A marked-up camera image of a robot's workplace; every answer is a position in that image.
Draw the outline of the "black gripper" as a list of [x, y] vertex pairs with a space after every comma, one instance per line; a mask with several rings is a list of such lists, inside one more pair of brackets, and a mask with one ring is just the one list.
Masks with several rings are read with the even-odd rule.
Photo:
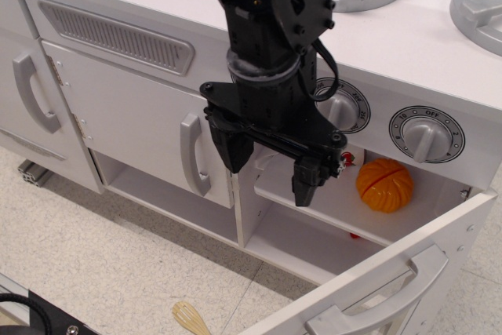
[[344, 169], [347, 138], [314, 104], [315, 63], [302, 64], [279, 78], [240, 78], [206, 82], [200, 92], [213, 143], [227, 169], [238, 173], [254, 144], [295, 159], [292, 189], [295, 205], [311, 204], [317, 187]]

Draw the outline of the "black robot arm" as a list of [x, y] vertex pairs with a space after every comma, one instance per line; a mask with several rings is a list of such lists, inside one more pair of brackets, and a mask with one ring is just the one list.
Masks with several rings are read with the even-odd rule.
[[347, 138], [317, 109], [339, 88], [334, 77], [315, 93], [316, 60], [336, 61], [321, 42], [331, 29], [333, 0], [219, 0], [230, 48], [230, 82], [206, 82], [206, 119], [224, 165], [237, 173], [261, 144], [294, 161], [297, 206], [310, 205], [316, 189], [344, 169]]

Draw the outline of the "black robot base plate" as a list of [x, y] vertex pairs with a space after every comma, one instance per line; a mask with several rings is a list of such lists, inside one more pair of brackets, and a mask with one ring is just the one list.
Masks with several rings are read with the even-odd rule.
[[99, 334], [81, 320], [31, 291], [25, 294], [1, 292], [1, 309], [6, 305], [20, 309], [28, 317], [27, 321], [20, 319], [21, 325], [1, 325], [1, 334]]

